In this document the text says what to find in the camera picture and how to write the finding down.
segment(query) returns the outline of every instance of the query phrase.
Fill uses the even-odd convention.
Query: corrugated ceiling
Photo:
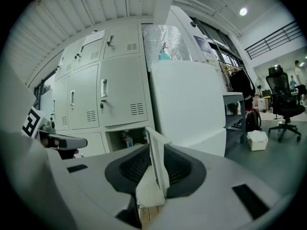
[[[2,60],[26,83],[44,58],[76,33],[112,19],[152,15],[153,7],[153,0],[33,2],[12,28]]]

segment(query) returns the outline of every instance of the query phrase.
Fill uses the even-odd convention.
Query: chair base
[[[272,128],[269,128],[269,133],[271,132],[271,130],[273,129],[282,129],[283,132],[282,132],[282,135],[278,138],[278,142],[281,142],[282,139],[283,139],[283,135],[285,134],[286,130],[290,130],[292,131],[293,133],[299,135],[297,137],[297,141],[300,141],[301,140],[301,136],[302,134],[300,132],[297,131],[297,127],[295,125],[290,125],[290,119],[289,118],[285,118],[285,123],[284,124],[279,124],[278,126],[276,127],[272,127]]]

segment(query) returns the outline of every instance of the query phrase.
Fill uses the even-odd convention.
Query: white cabinet
[[[84,39],[79,39],[64,49],[59,60],[59,67],[56,71],[55,81],[71,72],[75,55],[78,53],[78,50],[80,50],[83,40]]]
[[[109,30],[104,59],[140,52],[137,24],[112,27]]]
[[[68,91],[70,129],[99,127],[97,117],[97,70],[94,65],[71,74]]]
[[[89,157],[106,153],[100,133],[74,134],[71,136],[87,139],[87,146],[78,149],[79,155],[83,154],[85,157]]]
[[[104,126],[148,120],[140,56],[116,57],[101,62],[100,99]]]
[[[76,58],[74,70],[98,61],[100,59],[102,42],[103,39],[99,39],[82,46],[79,56]]]
[[[55,110],[55,128],[56,130],[69,130],[67,115],[67,91],[69,77],[62,78],[55,82],[52,90]]]

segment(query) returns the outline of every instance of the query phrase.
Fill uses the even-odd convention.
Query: railing
[[[249,46],[245,50],[250,59],[253,59],[300,36],[303,36],[303,33],[297,25],[297,22],[293,21]]]

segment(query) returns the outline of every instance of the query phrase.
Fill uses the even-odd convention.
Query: black backpack
[[[246,132],[251,132],[254,130],[261,130],[261,117],[259,111],[254,109],[246,117]]]

